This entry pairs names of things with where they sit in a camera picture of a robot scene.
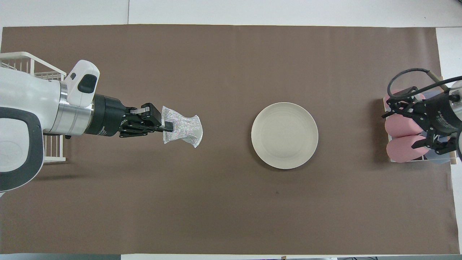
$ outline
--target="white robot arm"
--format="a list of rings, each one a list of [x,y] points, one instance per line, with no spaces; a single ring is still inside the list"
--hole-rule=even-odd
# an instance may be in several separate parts
[[[29,182],[43,164],[43,134],[119,137],[173,131],[160,112],[95,94],[99,70],[79,61],[64,81],[43,80],[0,68],[0,192]]]

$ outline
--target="dish rack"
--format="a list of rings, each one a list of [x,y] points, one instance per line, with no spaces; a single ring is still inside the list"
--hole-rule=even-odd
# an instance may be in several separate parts
[[[384,107],[384,109],[385,109],[385,112],[390,112],[390,111],[391,111],[390,107],[388,107],[388,106],[386,105],[386,104],[387,104],[387,100],[385,100],[385,98],[383,98],[382,101],[383,101],[383,107]],[[388,135],[388,142],[390,142],[391,140],[393,140],[393,137],[391,137],[388,133],[387,133],[387,135]],[[450,152],[449,159],[450,159],[451,164],[457,164],[457,158],[458,158],[458,157],[457,157],[456,151]],[[410,161],[436,161],[436,160],[441,160],[441,159],[427,159],[427,158],[425,157],[425,155],[423,155],[423,156],[421,156],[421,157],[419,157],[419,158],[416,158],[416,159],[410,160]]]
[[[44,80],[63,81],[66,76],[66,72],[28,52],[0,53],[0,65]],[[43,136],[44,163],[66,160],[63,155],[63,139],[64,136]]]

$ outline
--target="black button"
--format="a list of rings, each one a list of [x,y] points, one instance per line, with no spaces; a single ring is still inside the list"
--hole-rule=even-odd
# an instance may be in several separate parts
[[[96,87],[96,76],[87,74],[79,82],[77,89],[83,93],[93,93]]]

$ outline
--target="white plate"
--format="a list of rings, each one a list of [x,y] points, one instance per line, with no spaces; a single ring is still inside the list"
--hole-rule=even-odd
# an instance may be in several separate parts
[[[313,117],[299,105],[281,102],[267,106],[252,125],[252,145],[267,164],[292,169],[306,163],[318,143]]]

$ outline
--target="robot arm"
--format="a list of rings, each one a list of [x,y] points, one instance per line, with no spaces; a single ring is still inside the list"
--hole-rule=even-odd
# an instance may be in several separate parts
[[[43,165],[43,134],[119,137],[173,131],[146,103],[140,109],[95,94],[99,70],[79,61],[63,81],[0,68],[0,192],[20,187]]]
[[[422,89],[410,87],[396,94],[392,94],[390,89],[393,82],[401,75],[412,71],[426,73],[435,84],[431,84]],[[446,83],[457,80],[458,82],[454,83],[452,88],[446,87]],[[412,148],[427,147],[429,149],[434,149],[435,153],[439,155],[457,150],[459,157],[462,158],[459,149],[459,141],[462,141],[459,138],[462,130],[462,93],[458,90],[462,88],[462,81],[460,80],[462,80],[462,76],[447,80],[439,80],[438,77],[429,70],[422,68],[412,68],[402,71],[396,75],[388,85],[388,94],[390,98],[387,100],[387,104],[390,106],[391,111],[384,114],[382,117],[386,118],[393,114],[400,114],[407,118],[411,118],[427,132],[426,139],[417,141],[412,145]],[[441,87],[443,92],[425,100],[418,100],[415,97],[417,94],[435,87]],[[449,136],[449,140],[447,142],[440,142],[438,140],[440,136]]]

